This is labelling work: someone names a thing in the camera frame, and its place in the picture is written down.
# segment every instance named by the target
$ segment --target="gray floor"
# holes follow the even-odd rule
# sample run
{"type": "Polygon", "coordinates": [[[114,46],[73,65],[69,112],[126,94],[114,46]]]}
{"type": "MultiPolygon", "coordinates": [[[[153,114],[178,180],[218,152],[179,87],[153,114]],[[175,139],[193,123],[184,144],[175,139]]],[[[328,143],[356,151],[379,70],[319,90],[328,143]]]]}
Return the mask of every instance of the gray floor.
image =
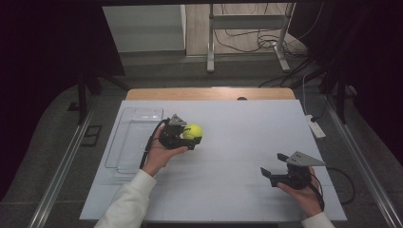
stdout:
{"type": "MultiPolygon", "coordinates": [[[[274,54],[218,56],[216,72],[206,72],[205,58],[184,57],[181,52],[139,53],[122,55],[126,77],[117,77],[133,87],[210,87],[210,86],[251,86],[284,74],[274,54]]],[[[296,67],[301,59],[290,59],[291,67],[296,67]]],[[[296,76],[313,70],[310,66],[296,76]]],[[[78,220],[86,200],[99,161],[104,153],[107,139],[125,92],[113,84],[101,80],[102,95],[92,97],[97,101],[90,125],[101,125],[102,131],[96,146],[81,146],[71,164],[63,187],[48,216],[45,227],[92,227],[94,221],[78,220]]],[[[266,84],[277,86],[280,81],[266,84]]],[[[325,105],[317,91],[320,78],[305,86],[305,106],[308,114],[317,116],[325,105]]],[[[295,89],[303,104],[302,87],[295,89]]],[[[0,203],[0,227],[27,227],[31,217],[48,187],[60,160],[65,154],[70,140],[77,129],[78,113],[67,111],[71,102],[77,101],[77,89],[73,87],[60,94],[44,113],[32,137],[29,151],[19,169],[8,194],[0,203]]],[[[347,125],[356,142],[365,152],[365,157],[393,201],[396,212],[403,215],[403,174],[402,166],[394,159],[388,148],[375,135],[355,110],[353,100],[346,100],[347,125]]],[[[327,137],[317,141],[319,151],[328,166],[346,172],[354,181],[356,196],[353,202],[344,205],[348,221],[335,222],[336,227],[389,227],[383,218],[377,202],[357,169],[351,152],[336,129],[328,111],[317,121],[327,137]]],[[[350,183],[335,171],[329,171],[340,201],[352,194],[350,183]]],[[[202,225],[148,224],[148,227],[202,227],[202,225]]],[[[228,227],[209,225],[208,227],[228,227]]],[[[232,224],[231,227],[269,227],[269,224],[232,224]]],[[[300,227],[299,223],[280,224],[279,227],[300,227]]]]}

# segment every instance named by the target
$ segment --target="white tabletop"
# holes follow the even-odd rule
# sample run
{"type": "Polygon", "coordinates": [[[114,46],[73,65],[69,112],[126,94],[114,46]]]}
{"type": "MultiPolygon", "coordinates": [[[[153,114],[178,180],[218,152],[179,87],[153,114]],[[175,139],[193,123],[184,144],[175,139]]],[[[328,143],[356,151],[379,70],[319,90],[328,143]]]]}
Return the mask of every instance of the white tabletop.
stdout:
{"type": "MultiPolygon", "coordinates": [[[[157,175],[146,220],[166,222],[283,222],[303,219],[296,202],[263,177],[285,174],[277,153],[300,151],[322,160],[297,100],[123,101],[80,219],[98,219],[128,178],[106,168],[107,154],[127,107],[162,108],[203,129],[201,144],[157,175]]],[[[331,220],[346,220],[325,167],[315,168],[331,220]]]]}

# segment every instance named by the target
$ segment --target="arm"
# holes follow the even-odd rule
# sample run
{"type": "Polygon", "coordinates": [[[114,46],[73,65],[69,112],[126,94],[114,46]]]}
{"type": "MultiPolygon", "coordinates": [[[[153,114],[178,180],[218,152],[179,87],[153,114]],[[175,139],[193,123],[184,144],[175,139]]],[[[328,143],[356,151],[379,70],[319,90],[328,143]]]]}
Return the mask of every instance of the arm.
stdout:
{"type": "MultiPolygon", "coordinates": [[[[314,176],[314,168],[309,167],[311,174],[314,176]]],[[[317,189],[317,180],[311,177],[311,184],[317,189]]],[[[304,211],[307,219],[302,222],[302,225],[306,228],[334,228],[335,226],[326,217],[324,212],[320,209],[317,196],[309,187],[305,187],[301,190],[296,190],[284,183],[278,183],[278,188],[291,195],[304,211]]]]}
{"type": "Polygon", "coordinates": [[[140,227],[148,207],[148,197],[157,182],[153,177],[172,157],[187,151],[185,146],[172,150],[163,147],[157,140],[161,131],[159,128],[154,136],[143,170],[139,170],[131,182],[122,185],[96,228],[140,227]]]}

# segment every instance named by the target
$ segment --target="white sleeve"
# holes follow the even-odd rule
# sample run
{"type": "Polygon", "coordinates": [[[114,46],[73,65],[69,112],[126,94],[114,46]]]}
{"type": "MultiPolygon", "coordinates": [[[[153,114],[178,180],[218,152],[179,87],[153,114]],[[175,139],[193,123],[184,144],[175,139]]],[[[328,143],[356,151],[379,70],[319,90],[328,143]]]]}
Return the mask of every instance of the white sleeve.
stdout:
{"type": "Polygon", "coordinates": [[[148,207],[148,197],[156,180],[140,170],[134,179],[122,185],[96,228],[140,227],[148,207]]]}
{"type": "Polygon", "coordinates": [[[335,228],[324,212],[307,218],[302,222],[304,228],[335,228]]]}

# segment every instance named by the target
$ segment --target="yellow ball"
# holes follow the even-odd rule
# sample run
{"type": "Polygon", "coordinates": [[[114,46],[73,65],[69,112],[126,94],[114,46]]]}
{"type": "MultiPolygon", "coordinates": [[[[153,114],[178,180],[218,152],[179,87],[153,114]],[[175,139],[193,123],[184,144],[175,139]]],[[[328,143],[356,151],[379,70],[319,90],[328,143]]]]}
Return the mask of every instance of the yellow ball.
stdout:
{"type": "Polygon", "coordinates": [[[194,140],[196,137],[202,136],[202,128],[195,123],[188,124],[182,134],[184,139],[194,140]]]}

